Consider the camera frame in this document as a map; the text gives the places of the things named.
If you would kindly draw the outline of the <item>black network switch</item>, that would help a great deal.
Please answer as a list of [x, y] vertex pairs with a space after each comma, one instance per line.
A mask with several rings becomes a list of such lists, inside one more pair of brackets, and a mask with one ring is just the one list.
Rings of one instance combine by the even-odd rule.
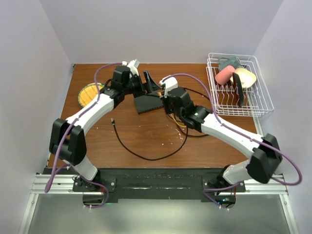
[[136, 111], [138, 114], [163, 108], [162, 100], [158, 95], [144, 95], [134, 98]]

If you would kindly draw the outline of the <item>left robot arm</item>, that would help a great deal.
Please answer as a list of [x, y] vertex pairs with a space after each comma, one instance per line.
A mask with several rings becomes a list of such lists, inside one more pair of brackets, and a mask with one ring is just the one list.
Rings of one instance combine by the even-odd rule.
[[144, 73], [146, 81], [142, 82], [138, 66], [132, 62], [114, 63], [114, 66], [113, 76], [104, 83], [103, 88], [99, 87], [99, 71], [96, 71], [96, 95], [91, 102], [67, 119], [58, 118], [53, 122], [49, 152], [55, 159], [51, 177], [45, 186], [46, 193], [49, 192], [59, 171], [56, 168], [58, 159], [65, 162], [84, 180], [83, 184], [89, 191], [98, 190], [102, 186], [100, 171], [87, 156], [86, 134], [104, 115], [123, 102], [126, 95], [146, 96], [166, 87], [163, 81], [156, 84], [148, 72]]

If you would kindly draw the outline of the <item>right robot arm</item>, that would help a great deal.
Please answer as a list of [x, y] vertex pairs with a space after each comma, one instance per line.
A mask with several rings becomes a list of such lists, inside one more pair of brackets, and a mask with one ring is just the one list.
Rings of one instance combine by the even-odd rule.
[[219, 118], [212, 110], [195, 105], [182, 87], [164, 91], [160, 98], [167, 114], [174, 114], [188, 128], [220, 139], [247, 158], [238, 164], [225, 166], [213, 180], [211, 191], [227, 192], [249, 179], [262, 184], [271, 180], [282, 161], [276, 137], [254, 134]]

